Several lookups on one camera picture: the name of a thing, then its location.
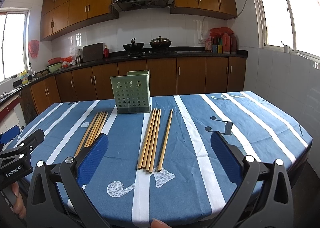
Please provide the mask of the person's right hand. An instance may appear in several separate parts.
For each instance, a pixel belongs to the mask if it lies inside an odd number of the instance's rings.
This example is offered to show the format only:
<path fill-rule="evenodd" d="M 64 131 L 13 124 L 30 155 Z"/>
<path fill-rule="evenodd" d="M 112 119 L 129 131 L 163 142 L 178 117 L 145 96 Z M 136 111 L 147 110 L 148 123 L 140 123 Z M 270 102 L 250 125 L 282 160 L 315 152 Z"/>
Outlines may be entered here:
<path fill-rule="evenodd" d="M 164 223 L 161 220 L 153 218 L 151 222 L 151 228 L 171 228 L 168 224 Z"/>

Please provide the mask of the person's left hand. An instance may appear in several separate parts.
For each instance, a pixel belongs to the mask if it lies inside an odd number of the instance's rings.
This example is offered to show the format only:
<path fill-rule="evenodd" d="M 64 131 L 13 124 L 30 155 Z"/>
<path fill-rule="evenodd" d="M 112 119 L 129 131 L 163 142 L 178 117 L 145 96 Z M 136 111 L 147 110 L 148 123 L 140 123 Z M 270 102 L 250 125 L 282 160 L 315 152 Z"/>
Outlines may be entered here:
<path fill-rule="evenodd" d="M 16 197 L 16 201 L 13 206 L 13 211 L 15 214 L 17 214 L 19 216 L 20 219 L 24 219 L 26 216 L 26 208 L 24 206 L 22 196 L 19 192 L 19 185 L 17 182 L 15 182 L 11 185 L 11 190 Z"/>

